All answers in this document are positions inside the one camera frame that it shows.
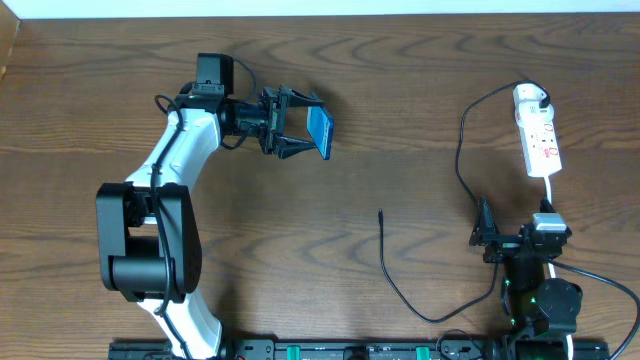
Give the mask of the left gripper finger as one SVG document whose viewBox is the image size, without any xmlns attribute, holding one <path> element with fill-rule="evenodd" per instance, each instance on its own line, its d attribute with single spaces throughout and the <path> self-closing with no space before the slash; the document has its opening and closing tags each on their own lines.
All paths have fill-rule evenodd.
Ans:
<svg viewBox="0 0 640 360">
<path fill-rule="evenodd" d="M 312 141 L 291 138 L 284 135 L 275 137 L 275 154 L 279 159 L 287 159 L 298 153 L 314 149 L 316 144 Z"/>
<path fill-rule="evenodd" d="M 298 107 L 321 107 L 324 105 L 324 101 L 321 100 L 315 93 L 311 92 L 308 95 L 298 92 L 293 88 L 287 90 L 288 106 L 290 108 Z"/>
</svg>

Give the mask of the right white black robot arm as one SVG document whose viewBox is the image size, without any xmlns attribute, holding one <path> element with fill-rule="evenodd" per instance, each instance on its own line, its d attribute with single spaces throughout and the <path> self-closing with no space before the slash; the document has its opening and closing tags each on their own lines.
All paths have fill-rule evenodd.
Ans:
<svg viewBox="0 0 640 360">
<path fill-rule="evenodd" d="M 514 235 L 500 233 L 487 199 L 478 200 L 469 244 L 484 248 L 484 262 L 504 268 L 501 299 L 512 320 L 512 330 L 486 346 L 488 359 L 569 357 L 566 340 L 577 330 L 583 292 L 574 283 L 546 276 L 545 269 L 562 254 L 571 235 L 546 199 Z"/>
</svg>

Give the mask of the blue Galaxy smartphone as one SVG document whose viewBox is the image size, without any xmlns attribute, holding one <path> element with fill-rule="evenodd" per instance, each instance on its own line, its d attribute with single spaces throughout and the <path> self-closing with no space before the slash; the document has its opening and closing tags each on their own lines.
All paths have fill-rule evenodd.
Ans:
<svg viewBox="0 0 640 360">
<path fill-rule="evenodd" d="M 334 119 L 324 106 L 309 107 L 307 111 L 307 131 L 324 160 L 331 156 Z"/>
</svg>

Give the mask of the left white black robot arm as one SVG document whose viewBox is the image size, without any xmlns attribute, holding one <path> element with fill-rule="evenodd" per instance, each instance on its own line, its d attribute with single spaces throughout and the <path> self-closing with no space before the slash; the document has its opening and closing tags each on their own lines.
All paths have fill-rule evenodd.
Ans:
<svg viewBox="0 0 640 360">
<path fill-rule="evenodd" d="M 168 338 L 161 348 L 134 345 L 133 359 L 233 359 L 235 347 L 198 287 L 202 247 L 191 193 L 208 158 L 257 139 L 262 152 L 287 159 L 316 149 L 329 159 L 334 119 L 315 93 L 288 86 L 234 96 L 240 60 L 201 53 L 195 80 L 175 97 L 158 94 L 167 126 L 145 162 L 125 181 L 96 194 L 101 280 L 140 306 Z"/>
</svg>

